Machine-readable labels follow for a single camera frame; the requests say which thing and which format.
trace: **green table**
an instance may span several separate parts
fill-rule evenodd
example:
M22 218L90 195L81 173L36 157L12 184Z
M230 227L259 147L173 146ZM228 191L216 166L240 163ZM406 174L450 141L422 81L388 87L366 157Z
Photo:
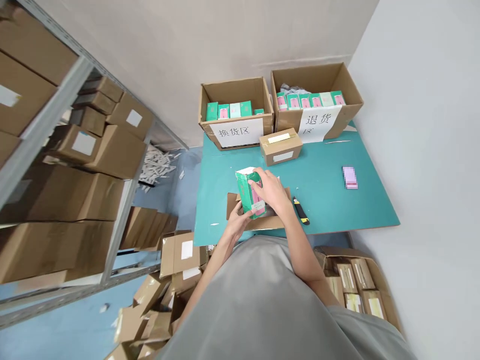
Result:
M328 143L350 140L348 142ZM343 166L355 168L358 189L345 188ZM198 187L194 245L217 244L227 225L227 193L238 193L235 171L247 167L269 169L290 187L310 220L307 234L344 232L397 226L399 218L380 181L360 134L344 131L340 137L306 143L300 156L267 167L259 147L219 151L205 135ZM247 231L285 236L284 229Z

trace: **label on box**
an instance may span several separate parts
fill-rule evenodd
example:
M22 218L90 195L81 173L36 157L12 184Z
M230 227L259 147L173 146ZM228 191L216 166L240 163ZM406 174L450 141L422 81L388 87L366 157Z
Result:
M273 162L276 163L278 161L282 161L285 159L290 159L294 155L293 151L289 151L280 155L274 155L273 156Z
M341 105L336 105L303 109L298 129L298 136L303 143L322 142L334 125L341 108Z
M94 151L96 140L97 139L95 139L93 136L88 135L86 132L80 131L77 134L71 148L72 150L78 151L79 153L90 156Z
M15 91L12 91L9 88L0 85L0 104L11 108L21 98L22 98L22 95L19 95Z
M264 135L264 119L212 123L210 129L222 148L258 144L259 138Z
M191 258L194 255L194 241L185 241L181 243L181 260Z

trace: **sealed cardboard box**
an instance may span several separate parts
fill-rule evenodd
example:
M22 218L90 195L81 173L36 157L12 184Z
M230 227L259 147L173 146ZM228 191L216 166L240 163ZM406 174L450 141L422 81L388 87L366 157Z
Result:
M146 144L117 125L108 125L95 160L85 167L120 179L133 179L145 154Z
M259 146L260 137L272 133L272 101L263 77L201 84L199 102L198 124L219 150ZM208 104L214 102L250 102L250 116L207 120ZM251 115L252 108L264 109L264 113Z
M82 129L101 137L104 134L105 120L107 117L97 110L85 106L74 109L71 112L70 124L77 125Z
M78 59L40 21L16 6L8 18L0 20L0 50L55 86Z
M124 91L108 77L103 76L97 79L86 81L81 87L79 94L91 94L101 92L103 95L118 103Z
M273 70L270 76L272 94L278 93L283 83L291 87L298 86L304 88L311 93L342 92L346 104L341 106L333 126L325 134L324 139L338 138L364 104L344 63ZM274 102L273 110L275 112L276 131L294 128L300 137L302 136L299 133L300 121L304 111L309 111L310 109L299 108L280 111L279 105Z
M101 138L77 125L57 126L45 146L46 154L75 164L92 162Z
M303 144L293 128L260 138L261 154L267 166L298 158Z
M19 137L56 90L54 85L0 52L0 131Z
M121 96L115 110L106 118L107 123L124 127L142 141L153 121L152 112L126 92Z
M0 229L0 284L72 269L85 225L26 222Z

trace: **floor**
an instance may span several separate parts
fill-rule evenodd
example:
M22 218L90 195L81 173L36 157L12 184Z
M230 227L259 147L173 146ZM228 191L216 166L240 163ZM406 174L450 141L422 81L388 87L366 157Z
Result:
M137 189L133 204L156 208L178 216L178 230L193 230L202 148L181 151L177 169L160 185L145 193ZM334 245L347 247L344 233L309 235L312 247ZM118 256L115 267L138 262L150 265L159 261L157 252L138 252ZM132 304L132 298L143 277L44 313L0 331L0 359L103 359L114 347L115 326L120 308ZM0 286L0 299L12 295L13 285ZM101 308L108 304L105 312Z

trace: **green product box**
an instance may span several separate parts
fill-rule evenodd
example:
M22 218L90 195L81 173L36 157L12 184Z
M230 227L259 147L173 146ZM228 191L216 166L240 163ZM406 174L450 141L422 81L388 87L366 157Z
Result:
M254 172L254 169L254 167L247 167L235 172L243 212L246 213L252 209L256 210L256 212L250 216L251 219L259 218L267 212L265 201L258 196L249 184L249 180L253 180L259 186L262 186L260 175Z
M250 100L240 103L240 114L242 117L252 115L252 102Z
M219 119L219 103L209 102L206 105L206 121L213 121Z

